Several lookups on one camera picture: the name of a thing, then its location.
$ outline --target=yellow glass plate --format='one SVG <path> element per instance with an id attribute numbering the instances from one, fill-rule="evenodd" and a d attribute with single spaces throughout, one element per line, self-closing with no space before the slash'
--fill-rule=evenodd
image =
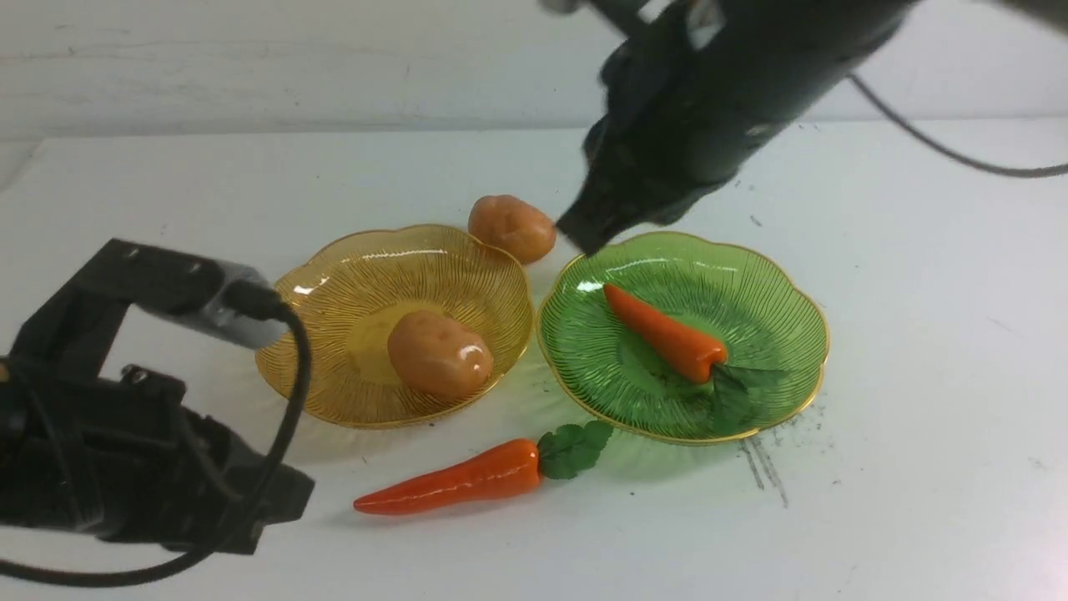
<path id="1" fill-rule="evenodd" d="M 534 328 L 530 281 L 512 255 L 445 225 L 413 225 L 343 237 L 286 273 L 276 289 L 312 342 L 307 411 L 349 428 L 395 428 L 458 411 L 516 365 Z M 493 374 L 466 399 L 439 399 L 400 383 L 386 341 L 405 315 L 426 310 L 477 333 Z M 293 337 L 256 353 L 256 367 L 288 396 Z"/>

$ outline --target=white table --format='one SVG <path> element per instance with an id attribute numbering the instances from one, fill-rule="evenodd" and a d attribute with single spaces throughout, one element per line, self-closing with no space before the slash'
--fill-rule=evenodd
<path id="1" fill-rule="evenodd" d="M 989 159 L 1068 159 L 1068 121 L 927 126 Z M 0 196 L 0 339 L 110 236 L 278 275 L 352 231 L 462 224 L 485 193 L 557 215 L 581 137 L 46 141 Z M 582 420 L 532 348 L 433 428 L 304 418 L 289 461 L 315 494 L 252 557 L 132 590 L 0 581 L 0 599 L 1068 598 L 1068 179 L 980 175 L 885 124 L 796 126 L 678 228 L 773 257 L 831 323 L 817 404 L 751 443 L 752 462 L 737 444 L 617 434 L 596 470 L 525 499 L 386 523 L 351 511 L 361 493 Z M 533 268 L 538 296 L 571 252 Z M 107 376 L 138 361 L 185 379 L 190 407 L 261 449 L 273 433 L 282 402 L 247 351 L 135 314 L 111 357 Z M 16 531 L 0 555 L 97 570 L 169 556 Z"/>

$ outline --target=potato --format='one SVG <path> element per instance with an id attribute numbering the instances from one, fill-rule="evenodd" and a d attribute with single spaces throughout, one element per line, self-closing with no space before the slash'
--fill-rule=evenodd
<path id="1" fill-rule="evenodd" d="M 493 371 L 493 355 L 481 336 L 430 312 L 400 318 L 386 347 L 400 381 L 428 395 L 469 397 Z"/>
<path id="2" fill-rule="evenodd" d="M 484 195 L 468 217 L 468 232 L 527 265 L 556 243 L 552 219 L 514 195 Z"/>

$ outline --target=green glass plate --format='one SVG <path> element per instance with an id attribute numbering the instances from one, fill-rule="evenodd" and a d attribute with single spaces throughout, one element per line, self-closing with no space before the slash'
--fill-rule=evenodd
<path id="1" fill-rule="evenodd" d="M 749 391 L 758 414 L 738 431 L 716 428 L 711 405 L 694 400 L 711 385 L 676 375 L 626 330 L 608 309 L 606 282 L 722 341 L 729 367 L 779 370 L 773 385 Z M 819 309 L 770 258 L 677 232 L 571 260 L 541 304 L 538 339 L 561 386 L 588 412 L 688 445 L 744 439 L 803 411 L 822 383 L 830 345 Z"/>

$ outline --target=plate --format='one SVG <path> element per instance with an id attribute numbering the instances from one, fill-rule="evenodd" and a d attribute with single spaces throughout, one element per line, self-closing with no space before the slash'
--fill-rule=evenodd
<path id="1" fill-rule="evenodd" d="M 407 426 L 471 405 L 516 365 L 534 328 L 522 265 L 445 225 L 343 237 L 274 287 L 311 337 L 308 413 L 350 428 Z M 493 373 L 483 390 L 455 400 L 402 384 L 386 341 L 400 318 L 419 310 L 455 319 L 483 337 L 493 354 Z M 257 352 L 256 367 L 287 396 L 296 369 L 293 337 Z"/>
<path id="2" fill-rule="evenodd" d="M 710 404 L 611 314 L 612 282 L 727 346 L 727 364 L 781 370 L 751 390 L 760 411 L 743 431 L 713 433 Z M 816 303 L 763 254 L 689 234 L 655 232 L 578 256 L 538 316 L 546 361 L 571 399 L 596 417 L 651 439 L 688 445 L 752 437 L 803 411 L 819 391 L 830 333 Z"/>

